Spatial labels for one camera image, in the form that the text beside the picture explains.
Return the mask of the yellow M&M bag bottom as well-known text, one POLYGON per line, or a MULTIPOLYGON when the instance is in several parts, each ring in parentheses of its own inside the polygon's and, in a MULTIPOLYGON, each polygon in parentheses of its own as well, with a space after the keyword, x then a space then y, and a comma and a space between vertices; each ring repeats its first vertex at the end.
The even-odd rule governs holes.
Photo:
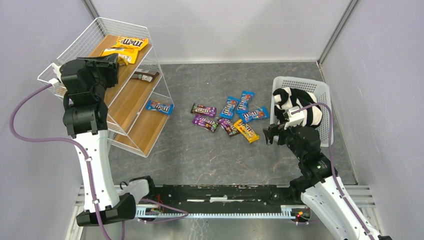
POLYGON ((100 56, 104 57, 111 54, 118 54, 118 64, 120 66, 128 66, 136 63, 138 53, 138 50, 130 48, 106 48, 100 56))

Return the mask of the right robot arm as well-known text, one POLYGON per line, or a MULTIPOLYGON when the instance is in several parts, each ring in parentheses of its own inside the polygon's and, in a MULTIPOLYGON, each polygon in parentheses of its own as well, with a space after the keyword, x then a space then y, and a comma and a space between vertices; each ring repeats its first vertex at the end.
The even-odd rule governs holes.
POLYGON ((263 129, 265 142, 277 137, 298 160, 301 176, 291 180, 291 197, 301 201, 326 226, 336 240, 389 240, 366 219, 348 194, 332 161, 321 151, 320 133, 309 126, 271 124, 263 129))

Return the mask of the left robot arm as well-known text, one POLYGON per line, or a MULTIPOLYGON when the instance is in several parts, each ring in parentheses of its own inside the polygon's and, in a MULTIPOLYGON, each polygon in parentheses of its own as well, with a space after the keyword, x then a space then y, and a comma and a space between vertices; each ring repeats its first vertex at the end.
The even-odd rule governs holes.
POLYGON ((76 216, 80 227, 132 220, 138 202, 149 193, 149 182, 138 177, 117 191, 108 152, 106 91, 119 82, 119 55, 78 57, 58 69, 63 95, 63 124, 75 142, 84 186, 84 209, 76 216))

